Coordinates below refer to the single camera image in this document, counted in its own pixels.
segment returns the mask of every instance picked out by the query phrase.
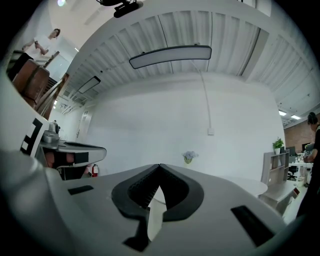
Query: red fire extinguisher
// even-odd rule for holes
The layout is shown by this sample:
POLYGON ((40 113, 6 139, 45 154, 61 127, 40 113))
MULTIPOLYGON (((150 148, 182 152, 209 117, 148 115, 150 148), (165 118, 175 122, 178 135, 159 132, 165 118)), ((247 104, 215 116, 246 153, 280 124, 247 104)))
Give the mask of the red fire extinguisher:
POLYGON ((98 165, 94 164, 92 166, 92 173, 91 173, 91 177, 98 177, 98 165))

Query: shelf unit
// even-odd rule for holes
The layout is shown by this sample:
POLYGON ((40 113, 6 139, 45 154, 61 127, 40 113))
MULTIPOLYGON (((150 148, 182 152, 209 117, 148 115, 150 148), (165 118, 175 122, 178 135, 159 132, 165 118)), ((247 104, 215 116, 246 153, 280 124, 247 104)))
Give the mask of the shelf unit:
POLYGON ((267 186, 281 184, 287 180, 289 151, 282 154, 264 153, 261 182, 267 186))
POLYGON ((284 153, 264 153, 261 182, 268 190, 259 196, 266 204, 284 214, 290 197, 297 197, 295 182, 287 180, 289 171, 289 150, 284 153))

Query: person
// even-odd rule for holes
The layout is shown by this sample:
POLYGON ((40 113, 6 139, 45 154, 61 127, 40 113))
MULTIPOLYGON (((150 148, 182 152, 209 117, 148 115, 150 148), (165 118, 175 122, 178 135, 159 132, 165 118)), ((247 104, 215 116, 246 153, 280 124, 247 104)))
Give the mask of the person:
POLYGON ((54 29, 49 36, 40 35, 35 37, 30 42, 26 43, 22 50, 24 53, 16 60, 14 66, 10 69, 8 77, 11 81, 14 80, 18 72, 22 69, 27 60, 39 60, 41 56, 46 55, 52 44, 51 39, 57 38, 60 34, 60 29, 54 29))
POLYGON ((318 153, 320 150, 320 124, 315 113, 311 112, 308 115, 307 123, 315 133, 315 140, 312 153, 308 157, 305 157, 304 161, 306 163, 313 163, 313 167, 309 188, 301 202, 297 217, 318 207, 318 197, 320 196, 318 193, 320 188, 320 153, 318 153))

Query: recessed light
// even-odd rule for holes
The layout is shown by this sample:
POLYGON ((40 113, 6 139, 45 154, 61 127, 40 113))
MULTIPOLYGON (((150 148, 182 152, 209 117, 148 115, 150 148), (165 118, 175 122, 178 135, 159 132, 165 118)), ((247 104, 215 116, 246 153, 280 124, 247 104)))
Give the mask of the recessed light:
POLYGON ((285 116, 287 113, 279 110, 279 114, 280 114, 280 116, 285 116))
POLYGON ((297 120, 301 119, 301 117, 296 116, 296 115, 292 115, 291 117, 294 118, 294 119, 297 119, 297 120))
POLYGON ((79 91, 79 93, 84 94, 86 91, 95 87, 100 82, 101 82, 101 80, 98 77, 94 76, 89 81, 87 81, 84 85, 82 85, 78 91, 79 91))
POLYGON ((181 45, 162 48, 142 54, 129 59, 134 69, 143 68, 149 65, 182 61, 182 60, 209 60, 212 49, 208 45, 181 45))
POLYGON ((58 0, 57 3, 58 3, 58 6, 61 7, 61 6, 64 6, 64 5, 65 5, 66 0, 58 0))

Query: brown chair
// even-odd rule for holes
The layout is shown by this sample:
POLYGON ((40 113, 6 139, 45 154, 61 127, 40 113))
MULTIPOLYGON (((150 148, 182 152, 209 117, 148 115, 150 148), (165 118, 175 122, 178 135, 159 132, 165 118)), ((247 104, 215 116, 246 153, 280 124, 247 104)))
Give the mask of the brown chair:
POLYGON ((12 83, 25 101, 33 109, 36 109, 47 87, 49 75, 48 70, 29 59, 15 76, 12 83))

